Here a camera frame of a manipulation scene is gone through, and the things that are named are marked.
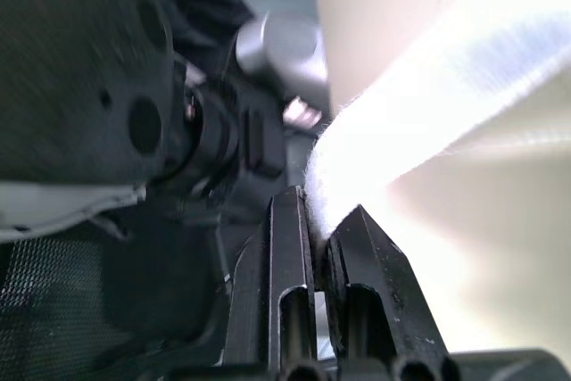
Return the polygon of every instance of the white surface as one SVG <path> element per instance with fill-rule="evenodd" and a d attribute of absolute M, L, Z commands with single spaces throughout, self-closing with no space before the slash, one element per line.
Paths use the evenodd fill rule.
<path fill-rule="evenodd" d="M 144 186 L 0 182 L 0 243 L 63 231 L 101 211 L 139 203 L 145 195 Z"/>
<path fill-rule="evenodd" d="M 570 50 L 569 0 L 461 0 L 310 161 L 320 232 L 364 203 L 452 351 L 539 346 L 571 363 Z"/>

